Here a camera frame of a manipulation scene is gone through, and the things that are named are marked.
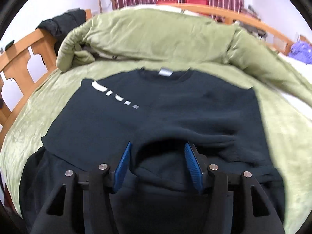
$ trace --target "green blanket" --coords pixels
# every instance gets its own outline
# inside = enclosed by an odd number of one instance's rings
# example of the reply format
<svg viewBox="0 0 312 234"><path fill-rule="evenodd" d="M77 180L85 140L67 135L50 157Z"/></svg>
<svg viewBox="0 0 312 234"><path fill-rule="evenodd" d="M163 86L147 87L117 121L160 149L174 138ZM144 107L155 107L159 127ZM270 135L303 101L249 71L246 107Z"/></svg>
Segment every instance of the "green blanket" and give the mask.
<svg viewBox="0 0 312 234"><path fill-rule="evenodd" d="M101 56L95 61L81 49ZM197 69L256 92L274 165L285 181L286 233L295 233L312 209L312 123L267 84L312 106L312 86L260 41L238 26L158 10L113 11L74 29L64 40L58 70L39 87L7 134L0 166L18 212L19 183L27 158L83 78L100 79L145 67Z"/></svg>

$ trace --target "wooden bed frame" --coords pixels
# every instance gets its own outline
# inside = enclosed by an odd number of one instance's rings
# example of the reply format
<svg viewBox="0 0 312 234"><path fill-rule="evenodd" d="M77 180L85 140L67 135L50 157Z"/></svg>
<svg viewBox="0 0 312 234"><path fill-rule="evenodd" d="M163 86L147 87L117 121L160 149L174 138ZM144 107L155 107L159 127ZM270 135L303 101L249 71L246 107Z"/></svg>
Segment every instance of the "wooden bed frame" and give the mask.
<svg viewBox="0 0 312 234"><path fill-rule="evenodd" d="M278 38L283 43L285 43L284 49L280 48L280 46L275 46L274 44L269 44L269 46L286 55L289 53L291 46L294 44L292 40L272 27L262 23L259 20L240 14L238 12L198 4L168 5L178 7L183 10L224 17L224 23L227 25L232 24L235 20L239 20L245 24L255 26L258 29L273 34L275 38ZM92 17L91 10L86 10L86 14L87 19ZM5 135L13 125L15 119L20 113L22 107L26 104L30 95L47 79L51 72L56 69L55 63L57 57L54 52L55 42L56 40L48 32L37 29L18 41L0 56L0 71L4 72L6 79L15 79L17 85L23 93L22 99L18 102L13 111L10 111L5 103L3 103L3 107L0 109L0 124L3 126L0 132L0 149L2 147ZM27 69L27 64L30 59L28 47L32 48L33 54L40 54L42 56L44 64L48 70L48 72L43 75L36 83L33 82ZM3 85L4 82L2 79L0 79L0 97Z"/></svg>

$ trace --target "black phone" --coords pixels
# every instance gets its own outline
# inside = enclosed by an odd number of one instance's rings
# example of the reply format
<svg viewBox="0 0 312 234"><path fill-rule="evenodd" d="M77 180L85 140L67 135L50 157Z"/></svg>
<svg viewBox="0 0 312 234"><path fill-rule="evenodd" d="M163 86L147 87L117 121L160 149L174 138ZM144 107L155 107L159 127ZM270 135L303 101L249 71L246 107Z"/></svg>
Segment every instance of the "black phone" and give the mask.
<svg viewBox="0 0 312 234"><path fill-rule="evenodd" d="M15 41L15 40L12 40L9 44L7 44L7 45L5 46L5 51L8 50L11 46L14 45L14 41Z"/></svg>

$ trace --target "red pillow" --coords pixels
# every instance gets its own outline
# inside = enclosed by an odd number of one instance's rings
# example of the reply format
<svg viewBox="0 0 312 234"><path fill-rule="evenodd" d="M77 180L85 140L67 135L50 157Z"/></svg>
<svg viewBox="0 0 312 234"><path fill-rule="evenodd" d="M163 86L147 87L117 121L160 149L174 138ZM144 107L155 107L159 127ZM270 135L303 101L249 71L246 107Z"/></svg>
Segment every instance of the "red pillow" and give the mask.
<svg viewBox="0 0 312 234"><path fill-rule="evenodd" d="M156 2L156 4L165 4L165 3L177 3L177 0L164 0L164 1L158 0Z"/></svg>
<svg viewBox="0 0 312 234"><path fill-rule="evenodd" d="M207 0L186 0L186 3L195 3L195 4L208 5L208 1Z"/></svg>

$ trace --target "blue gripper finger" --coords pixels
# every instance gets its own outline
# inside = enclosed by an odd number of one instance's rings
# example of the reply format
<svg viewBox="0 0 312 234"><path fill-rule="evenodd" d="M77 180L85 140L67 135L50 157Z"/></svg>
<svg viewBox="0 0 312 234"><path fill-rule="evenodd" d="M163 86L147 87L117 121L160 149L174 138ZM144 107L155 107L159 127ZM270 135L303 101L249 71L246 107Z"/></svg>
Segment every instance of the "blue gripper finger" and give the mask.
<svg viewBox="0 0 312 234"><path fill-rule="evenodd" d="M200 169L194 151L192 150L191 145L189 143L185 144L184 154L186 164L193 181L193 186L198 191L199 194L202 194L202 192L204 191L203 172Z"/></svg>
<svg viewBox="0 0 312 234"><path fill-rule="evenodd" d="M122 187L122 184L124 183L124 178L126 176L130 164L131 146L132 144L131 142L129 142L116 168L113 185L113 191L115 193Z"/></svg>

